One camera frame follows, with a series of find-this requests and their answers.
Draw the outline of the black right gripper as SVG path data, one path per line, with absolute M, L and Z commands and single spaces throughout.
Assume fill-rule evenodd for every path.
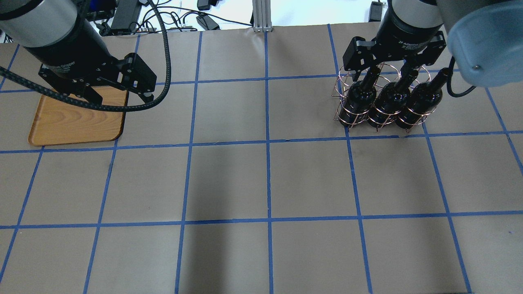
M 344 55 L 343 68 L 356 82 L 361 72 L 383 62 L 402 61 L 403 76 L 413 69 L 433 65 L 446 48 L 443 31 L 438 31 L 430 40 L 421 43 L 409 43 L 394 36 L 378 37 L 367 41 L 363 37 L 353 37 Z

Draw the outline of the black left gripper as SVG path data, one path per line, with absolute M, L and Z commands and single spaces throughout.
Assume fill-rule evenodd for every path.
M 42 64 L 38 75 L 57 91 L 74 91 L 74 95 L 89 103 L 101 105 L 103 98 L 92 86 L 111 86 L 137 94 L 144 103 L 154 99 L 157 75 L 136 53 L 127 54 L 122 60 L 111 57 L 102 63 L 71 62 L 63 66 Z

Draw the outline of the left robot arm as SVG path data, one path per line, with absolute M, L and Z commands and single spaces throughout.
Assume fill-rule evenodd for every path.
M 41 62 L 58 99 L 74 95 L 106 111 L 97 86 L 154 101 L 156 74 L 136 53 L 119 60 L 70 0 L 2 0 L 1 29 Z

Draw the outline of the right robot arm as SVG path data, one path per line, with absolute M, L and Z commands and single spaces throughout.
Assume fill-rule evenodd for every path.
M 389 0 L 377 35 L 353 37 L 342 61 L 353 80 L 389 61 L 432 65 L 448 49 L 472 86 L 522 81 L 521 0 Z

